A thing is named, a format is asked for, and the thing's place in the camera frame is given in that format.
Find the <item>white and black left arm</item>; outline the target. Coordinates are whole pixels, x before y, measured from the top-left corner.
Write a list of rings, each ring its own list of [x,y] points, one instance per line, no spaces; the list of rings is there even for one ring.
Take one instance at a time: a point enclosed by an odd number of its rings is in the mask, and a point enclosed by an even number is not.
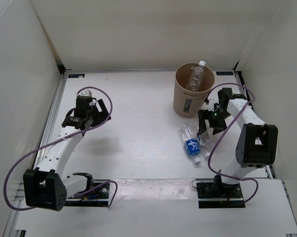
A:
[[[52,145],[47,156],[23,175],[27,206],[60,211],[68,198],[93,195],[95,186],[91,174],[76,172],[66,178],[62,174],[85,131],[100,125],[108,115],[103,100],[94,98],[90,90],[77,95],[75,108],[68,111],[62,123],[61,141]]]

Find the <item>clear plastic bottle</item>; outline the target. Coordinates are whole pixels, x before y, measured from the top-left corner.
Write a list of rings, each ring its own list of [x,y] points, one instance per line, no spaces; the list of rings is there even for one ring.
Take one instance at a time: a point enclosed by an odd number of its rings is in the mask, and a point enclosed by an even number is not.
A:
[[[192,69],[190,77],[188,79],[186,89],[189,91],[198,91],[205,76],[205,61],[199,61],[197,67]]]

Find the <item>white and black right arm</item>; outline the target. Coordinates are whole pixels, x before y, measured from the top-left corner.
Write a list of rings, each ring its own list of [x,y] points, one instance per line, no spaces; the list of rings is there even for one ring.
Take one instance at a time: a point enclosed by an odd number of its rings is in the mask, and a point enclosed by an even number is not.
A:
[[[275,161],[278,128],[260,119],[250,107],[243,94],[233,93],[229,87],[218,91],[218,99],[206,98],[207,109],[198,111],[199,129],[197,135],[212,128],[212,134],[219,134],[220,142],[234,125],[241,129],[235,148],[235,158],[229,165],[216,172],[212,191],[217,197],[224,197],[230,185],[237,185],[256,169],[272,165]]]

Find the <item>clear bottle with blue label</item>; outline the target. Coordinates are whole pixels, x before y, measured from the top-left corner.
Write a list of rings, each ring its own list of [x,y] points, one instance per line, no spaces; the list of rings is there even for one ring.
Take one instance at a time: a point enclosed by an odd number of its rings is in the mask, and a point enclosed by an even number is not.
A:
[[[201,163],[201,158],[199,156],[201,150],[193,127],[187,124],[182,125],[180,135],[186,154],[195,163],[195,165],[199,165]]]

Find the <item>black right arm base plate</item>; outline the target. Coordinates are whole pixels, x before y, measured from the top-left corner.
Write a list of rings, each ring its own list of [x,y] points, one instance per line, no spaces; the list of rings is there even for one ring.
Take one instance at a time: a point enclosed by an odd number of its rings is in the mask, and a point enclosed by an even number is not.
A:
[[[240,184],[194,179],[191,185],[197,191],[199,209],[245,208]]]

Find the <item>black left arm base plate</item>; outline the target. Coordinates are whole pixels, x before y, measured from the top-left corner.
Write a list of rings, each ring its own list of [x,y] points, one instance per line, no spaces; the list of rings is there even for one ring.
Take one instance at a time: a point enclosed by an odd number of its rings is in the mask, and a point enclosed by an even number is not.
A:
[[[69,207],[106,207],[109,204],[110,184],[107,183],[98,187],[93,192],[75,199],[73,197],[68,198],[65,206]]]

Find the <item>clear bottle with white label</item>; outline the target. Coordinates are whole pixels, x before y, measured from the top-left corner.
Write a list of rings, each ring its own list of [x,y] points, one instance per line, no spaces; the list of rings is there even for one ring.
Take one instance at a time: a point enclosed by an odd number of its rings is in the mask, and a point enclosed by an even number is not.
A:
[[[207,160],[210,156],[210,152],[212,149],[212,141],[209,137],[209,134],[207,131],[205,131],[202,134],[199,134],[199,122],[195,121],[193,124],[193,136],[197,139],[202,157]]]

